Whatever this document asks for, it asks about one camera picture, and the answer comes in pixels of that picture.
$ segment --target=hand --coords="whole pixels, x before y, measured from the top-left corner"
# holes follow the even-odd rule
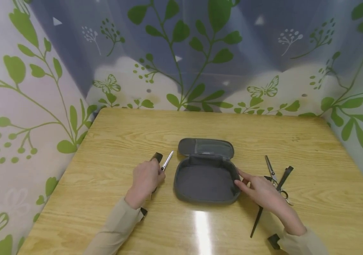
[[[126,203],[133,209],[138,209],[165,177],[166,175],[160,170],[157,159],[139,164],[133,169],[133,183],[126,193]]]
[[[275,214],[289,234],[302,236],[307,232],[298,214],[286,203],[272,182],[262,176],[250,175],[241,170],[238,170],[238,173],[243,177],[243,180],[242,182],[235,180],[235,185],[259,206]]]

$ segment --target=floral wall backdrop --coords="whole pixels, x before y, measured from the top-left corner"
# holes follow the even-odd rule
[[[363,174],[363,1],[3,0],[0,254],[103,107],[319,116]]]

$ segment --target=left hand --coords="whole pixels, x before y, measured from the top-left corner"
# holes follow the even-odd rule
[[[165,177],[157,159],[139,164],[133,169],[133,184],[126,193],[126,203],[133,209],[138,209]]]

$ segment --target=gray zipper case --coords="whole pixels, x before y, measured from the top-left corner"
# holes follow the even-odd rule
[[[233,145],[227,141],[185,138],[179,153],[187,156],[177,166],[174,192],[188,202],[232,204],[240,195],[234,180],[240,180],[230,161]]]

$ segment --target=thinning scissors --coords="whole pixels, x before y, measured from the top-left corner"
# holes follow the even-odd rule
[[[268,156],[265,155],[265,161],[267,162],[267,166],[268,166],[268,170],[269,170],[269,174],[271,175],[271,178],[272,178],[272,185],[274,185],[275,188],[278,188],[278,179],[277,177],[275,176],[275,172],[274,170],[272,169],[272,166],[271,166],[271,162],[269,161],[268,159]],[[288,193],[286,191],[284,191],[282,188],[279,188],[277,189],[278,192],[281,194],[281,196],[283,196],[283,198],[286,200],[286,202],[293,206],[293,204],[291,202],[289,202],[289,196],[288,196]]]

